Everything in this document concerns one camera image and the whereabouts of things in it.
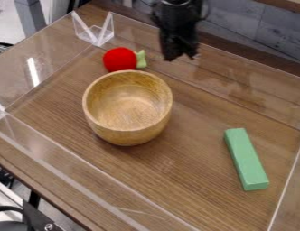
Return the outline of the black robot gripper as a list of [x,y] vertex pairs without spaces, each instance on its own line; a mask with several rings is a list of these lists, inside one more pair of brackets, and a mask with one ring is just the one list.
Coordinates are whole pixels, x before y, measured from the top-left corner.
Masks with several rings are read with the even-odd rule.
[[155,0],[150,19],[159,29],[163,59],[172,61],[182,53],[198,57],[196,24],[206,19],[206,0]]

